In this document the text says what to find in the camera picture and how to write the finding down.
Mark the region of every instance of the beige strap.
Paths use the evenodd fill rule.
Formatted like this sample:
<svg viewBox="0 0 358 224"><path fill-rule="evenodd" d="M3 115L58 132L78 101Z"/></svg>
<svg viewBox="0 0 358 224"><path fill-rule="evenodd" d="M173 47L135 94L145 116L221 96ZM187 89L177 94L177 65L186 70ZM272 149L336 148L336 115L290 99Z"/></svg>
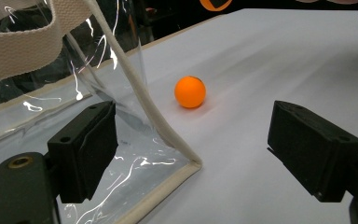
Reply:
<svg viewBox="0 0 358 224"><path fill-rule="evenodd" d="M0 33L0 80L31 72L53 62L62 37L90 16L80 0L51 0L48 26L24 32Z"/></svg>

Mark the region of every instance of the white surface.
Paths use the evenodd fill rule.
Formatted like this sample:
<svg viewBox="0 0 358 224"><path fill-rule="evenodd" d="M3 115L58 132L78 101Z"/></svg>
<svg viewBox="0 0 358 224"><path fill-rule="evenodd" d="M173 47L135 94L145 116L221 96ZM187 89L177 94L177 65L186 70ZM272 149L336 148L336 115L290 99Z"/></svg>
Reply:
<svg viewBox="0 0 358 224"><path fill-rule="evenodd" d="M142 223L350 223L351 195L319 203L266 148L273 102L358 136L358 12L245 9L144 51L149 89L204 167ZM205 103L173 87L200 77Z"/></svg>

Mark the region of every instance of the transparent vinyl bag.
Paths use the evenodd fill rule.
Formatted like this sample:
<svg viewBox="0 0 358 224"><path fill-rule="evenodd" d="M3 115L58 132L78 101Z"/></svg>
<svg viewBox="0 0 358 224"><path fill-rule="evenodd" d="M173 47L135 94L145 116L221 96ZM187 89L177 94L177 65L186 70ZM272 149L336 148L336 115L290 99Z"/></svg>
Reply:
<svg viewBox="0 0 358 224"><path fill-rule="evenodd" d="M57 199L62 223L137 222L201 166L148 95L132 12L127 0L0 0L0 163L47 153L84 108L116 104L116 155L90 201Z"/></svg>

